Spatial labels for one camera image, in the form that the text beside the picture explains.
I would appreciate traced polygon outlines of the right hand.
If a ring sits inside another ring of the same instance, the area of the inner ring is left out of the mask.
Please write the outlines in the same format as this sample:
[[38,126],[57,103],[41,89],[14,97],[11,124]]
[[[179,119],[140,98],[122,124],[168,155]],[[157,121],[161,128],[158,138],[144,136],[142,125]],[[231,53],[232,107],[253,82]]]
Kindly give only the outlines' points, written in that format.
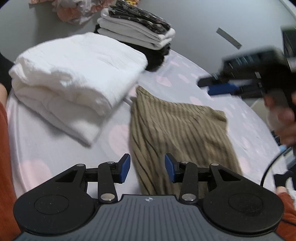
[[264,96],[264,105],[268,109],[267,123],[280,137],[285,146],[295,145],[295,113],[291,108],[277,106],[270,95]]

